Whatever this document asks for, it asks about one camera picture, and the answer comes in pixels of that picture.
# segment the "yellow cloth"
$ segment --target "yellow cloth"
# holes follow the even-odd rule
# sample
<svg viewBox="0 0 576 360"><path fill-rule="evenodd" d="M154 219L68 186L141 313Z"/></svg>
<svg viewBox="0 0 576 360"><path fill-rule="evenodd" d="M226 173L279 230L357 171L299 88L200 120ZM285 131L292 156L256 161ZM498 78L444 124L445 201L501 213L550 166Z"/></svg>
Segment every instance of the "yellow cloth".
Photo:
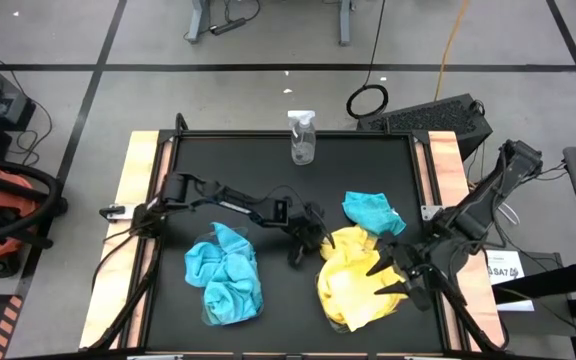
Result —
<svg viewBox="0 0 576 360"><path fill-rule="evenodd" d="M328 239L321 246L321 256L327 260L317 281L317 292L326 315L350 331L395 311L405 295L375 295L384 286L403 279L392 267L373 276L366 276L379 260L373 250L377 239L359 226L347 227L331 234L335 249Z"/></svg>

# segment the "blue cloth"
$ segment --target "blue cloth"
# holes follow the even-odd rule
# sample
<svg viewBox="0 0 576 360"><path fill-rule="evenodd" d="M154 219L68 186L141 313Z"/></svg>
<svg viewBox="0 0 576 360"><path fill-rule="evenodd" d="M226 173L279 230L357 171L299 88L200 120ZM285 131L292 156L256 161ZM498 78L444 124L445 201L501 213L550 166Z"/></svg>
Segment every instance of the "blue cloth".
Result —
<svg viewBox="0 0 576 360"><path fill-rule="evenodd" d="M399 235L406 228L406 223L390 206L384 194L347 191L342 205L350 220L373 234L391 231Z"/></svg>
<svg viewBox="0 0 576 360"><path fill-rule="evenodd" d="M212 225L219 244L201 242L186 253L186 282L205 287L204 313L211 325L255 317L263 305L255 251L226 225Z"/></svg>

